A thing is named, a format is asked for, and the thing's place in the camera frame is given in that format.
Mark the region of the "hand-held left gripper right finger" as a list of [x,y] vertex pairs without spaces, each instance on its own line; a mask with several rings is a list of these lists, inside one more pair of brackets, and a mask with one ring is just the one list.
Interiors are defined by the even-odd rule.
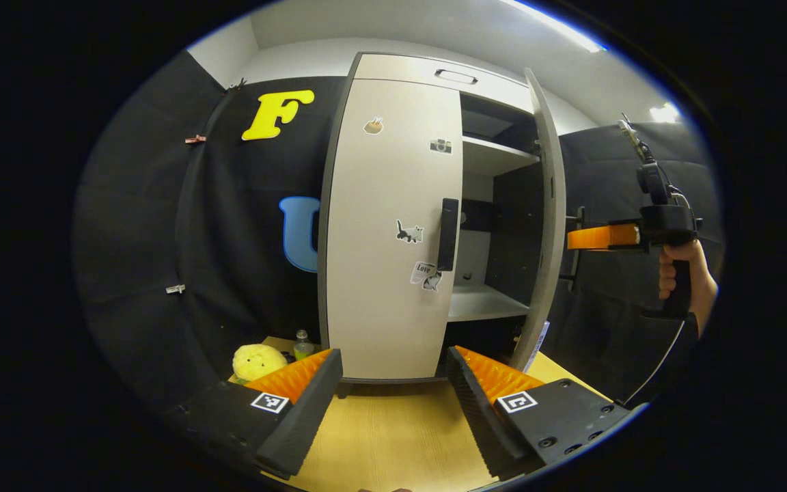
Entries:
[[512,479],[571,459],[632,418],[632,411],[571,378],[543,382],[462,346],[447,379],[491,476]]

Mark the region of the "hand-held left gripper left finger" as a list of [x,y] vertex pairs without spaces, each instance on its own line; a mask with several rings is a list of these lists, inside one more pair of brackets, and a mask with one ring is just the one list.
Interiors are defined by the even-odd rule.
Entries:
[[219,382],[165,412],[194,446],[246,474],[296,476],[342,378],[338,349],[296,361],[255,382]]

